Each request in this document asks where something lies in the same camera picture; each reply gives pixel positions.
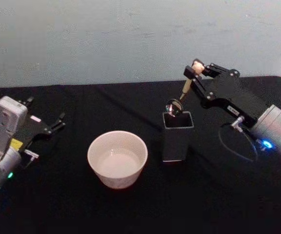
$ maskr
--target white bowl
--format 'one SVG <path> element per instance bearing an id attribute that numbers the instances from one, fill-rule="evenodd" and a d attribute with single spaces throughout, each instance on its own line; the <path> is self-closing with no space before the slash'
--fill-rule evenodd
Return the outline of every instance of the white bowl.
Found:
<path id="1" fill-rule="evenodd" d="M 125 131 L 100 135 L 87 152 L 88 163 L 106 186 L 124 189 L 139 177 L 148 158 L 144 141 Z"/>

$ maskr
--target yellow label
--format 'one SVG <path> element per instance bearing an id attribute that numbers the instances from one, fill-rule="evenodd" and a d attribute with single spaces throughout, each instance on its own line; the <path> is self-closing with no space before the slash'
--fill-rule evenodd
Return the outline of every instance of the yellow label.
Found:
<path id="1" fill-rule="evenodd" d="M 20 147 L 23 145 L 23 143 L 21 141 L 18 141 L 16 139 L 12 139 L 12 141 L 10 142 L 10 146 L 13 147 L 15 150 L 19 150 Z"/>

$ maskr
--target green led light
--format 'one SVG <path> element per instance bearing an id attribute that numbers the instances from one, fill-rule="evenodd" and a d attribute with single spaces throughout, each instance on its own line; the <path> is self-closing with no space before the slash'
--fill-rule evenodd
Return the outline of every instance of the green led light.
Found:
<path id="1" fill-rule="evenodd" d="M 10 179 L 11 177 L 13 177 L 13 173 L 11 172 L 11 173 L 9 173 L 9 175 L 8 175 L 8 178 Z"/>

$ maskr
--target white wall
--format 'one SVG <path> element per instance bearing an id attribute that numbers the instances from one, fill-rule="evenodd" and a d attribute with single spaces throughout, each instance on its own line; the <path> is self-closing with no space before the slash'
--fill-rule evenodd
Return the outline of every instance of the white wall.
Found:
<path id="1" fill-rule="evenodd" d="M 281 0 L 0 0 L 0 86 L 281 76 Z"/>

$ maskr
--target black table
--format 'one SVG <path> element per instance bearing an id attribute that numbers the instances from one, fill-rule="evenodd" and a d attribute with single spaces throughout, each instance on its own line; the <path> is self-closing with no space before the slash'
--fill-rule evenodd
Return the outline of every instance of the black table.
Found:
<path id="1" fill-rule="evenodd" d="M 252 163 L 222 147 L 218 130 L 233 120 L 223 110 L 205 110 L 189 94 L 185 107 L 195 124 L 189 155 L 185 162 L 162 163 L 162 112 L 167 99 L 178 97 L 183 84 L 0 88 L 0 98 L 34 96 L 30 113 L 43 121 L 51 123 L 64 111 L 67 123 L 52 140 L 35 143 L 31 149 L 40 154 L 39 162 L 15 174 L 0 190 L 0 233 L 67 231 L 69 226 L 74 231 L 87 226 L 91 218 L 113 217 L 123 218 L 125 225 L 118 221 L 103 225 L 102 230 L 140 233 L 146 230 L 144 223 L 127 220 L 153 217 L 167 220 L 158 222 L 159 233 L 192 231 L 196 226 L 202 226 L 205 233 L 236 220 L 247 224 L 241 230 L 258 225 L 265 227 L 264 233 L 278 233 L 281 158 L 273 151 L 259 152 Z M 281 108 L 280 77 L 242 78 L 242 84 Z M 90 143 L 112 130 L 137 134 L 149 151 L 139 179 L 123 191 L 105 187 L 87 163 Z M 254 157 L 245 139 L 233 133 L 225 137 L 241 154 Z"/>

